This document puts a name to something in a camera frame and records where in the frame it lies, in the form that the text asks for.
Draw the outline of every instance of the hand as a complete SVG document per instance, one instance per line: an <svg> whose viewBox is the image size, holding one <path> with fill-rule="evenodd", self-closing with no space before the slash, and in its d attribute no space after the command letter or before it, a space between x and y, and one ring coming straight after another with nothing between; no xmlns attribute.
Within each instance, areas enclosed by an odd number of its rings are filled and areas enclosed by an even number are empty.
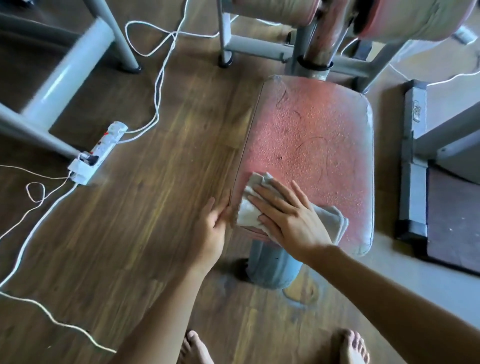
<svg viewBox="0 0 480 364"><path fill-rule="evenodd" d="M309 259L312 259L314 253L332 245L325 226L315 213L308 197L294 181L291 183L292 189L275 179L271 183L285 200L260 185L253 189L265 201L252 195L248 199L262 212L258 219L276 241L292 257L309 264Z"/></svg>
<svg viewBox="0 0 480 364"><path fill-rule="evenodd" d="M225 230L231 214L231 208L227 207L228 195L225 194L215 207L215 199L210 197L195 224L187 264L190 268L200 269L204 274L212 269L222 254Z"/></svg>

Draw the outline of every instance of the metal frame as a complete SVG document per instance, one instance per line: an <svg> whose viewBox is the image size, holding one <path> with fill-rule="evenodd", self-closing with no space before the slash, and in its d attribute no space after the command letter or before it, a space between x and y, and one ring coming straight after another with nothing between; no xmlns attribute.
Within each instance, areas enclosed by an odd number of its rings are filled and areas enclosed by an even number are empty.
<svg viewBox="0 0 480 364"><path fill-rule="evenodd" d="M427 84L412 80L406 90L396 237L415 243L428 238L429 163L480 184L480 102L427 131Z"/></svg>
<svg viewBox="0 0 480 364"><path fill-rule="evenodd" d="M242 16L250 16L254 18L254 9L239 7L238 5L232 4L230 0L217 0L217 9L220 31L221 65L224 67L230 65L233 57L232 53L239 52L287 63L287 74L296 74L306 77L311 76L308 72L302 70L301 66L297 65L296 59L300 53L294 51L294 48L297 47L298 49L303 49L303 53L305 52L314 29L314 23L308 27L299 28L295 37L295 46L291 46L288 44L267 42L264 40L233 35L230 27L231 14L241 14ZM356 91L365 94L368 92L370 85L375 81L378 75L388 66L393 57L405 47L407 43L408 41L385 45L375 59L370 62L335 55L331 71L355 76L356 80L353 88Z"/></svg>
<svg viewBox="0 0 480 364"><path fill-rule="evenodd" d="M141 70L105 0L84 0L84 3L94 21L82 35L0 13L2 31L71 46L20 113L0 104L0 132L72 159L81 151L48 131L110 45L114 45L115 54L125 71L137 73Z"/></svg>

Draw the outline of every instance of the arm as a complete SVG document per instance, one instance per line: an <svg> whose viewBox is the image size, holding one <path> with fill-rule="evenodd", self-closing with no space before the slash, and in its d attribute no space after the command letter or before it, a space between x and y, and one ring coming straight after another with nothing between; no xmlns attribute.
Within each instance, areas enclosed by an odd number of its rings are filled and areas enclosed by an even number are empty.
<svg viewBox="0 0 480 364"><path fill-rule="evenodd" d="M381 276L332 245L307 196L272 183L286 201L258 186L250 201L260 221L294 258L342 292L410 364L472 363L480 355L480 331L458 317Z"/></svg>
<svg viewBox="0 0 480 364"><path fill-rule="evenodd" d="M185 266L167 283L110 364L177 362L198 290L220 257L225 242L230 213L228 195L212 208L214 202L210 198L202 209Z"/></svg>

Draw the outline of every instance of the right hand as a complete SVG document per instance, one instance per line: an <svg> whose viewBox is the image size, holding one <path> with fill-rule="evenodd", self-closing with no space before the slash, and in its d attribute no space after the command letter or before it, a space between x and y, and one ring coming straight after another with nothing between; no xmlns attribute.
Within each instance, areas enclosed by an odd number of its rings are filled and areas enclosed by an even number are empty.
<svg viewBox="0 0 480 364"><path fill-rule="evenodd" d="M294 181L291 182L291 189L276 179L273 179L271 184L285 200L260 185L254 186L253 189L265 201L252 195L248 199L262 212L258 219L276 241L292 257L309 264L314 258L313 255L332 246L325 226L315 213L308 197Z"/></svg>

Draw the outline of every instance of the cloth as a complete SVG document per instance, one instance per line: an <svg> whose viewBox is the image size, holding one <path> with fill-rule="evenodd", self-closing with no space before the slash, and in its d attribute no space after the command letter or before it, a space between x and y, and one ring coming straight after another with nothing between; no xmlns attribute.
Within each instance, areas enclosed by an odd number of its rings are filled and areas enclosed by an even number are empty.
<svg viewBox="0 0 480 364"><path fill-rule="evenodd" d="M257 192L253 190L253 186L256 184L260 184L265 188L268 188L270 191L275 193L278 197L284 200L284 197L280 194L280 192L271 185L271 180L273 177L266 173L264 175L258 173L252 173L251 177L249 178L245 189L243 190L243 195L241 198L240 208L237 217L237 225L239 226L249 226L254 227L257 229L261 229L264 231L270 239L275 241L273 236L270 235L268 229L263 225L259 220L258 217L262 214L259 209L257 209L252 203L247 199L249 195L257 196L261 198ZM343 234L348 226L348 219L342 215L342 213L335 207L335 206L323 206L319 207L317 205L313 205L313 209L317 213L320 221L325 226L325 229L332 240L332 243L338 245L340 239L342 239Z"/></svg>

